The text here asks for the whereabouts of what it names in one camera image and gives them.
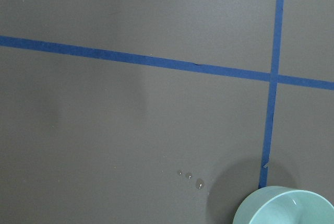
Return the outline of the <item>mint green bowl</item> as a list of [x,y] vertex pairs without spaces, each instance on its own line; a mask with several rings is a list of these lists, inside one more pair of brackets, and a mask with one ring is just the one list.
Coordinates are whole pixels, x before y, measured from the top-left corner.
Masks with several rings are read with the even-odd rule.
[[333,205],[306,190],[267,186],[248,195],[233,223],[333,223]]

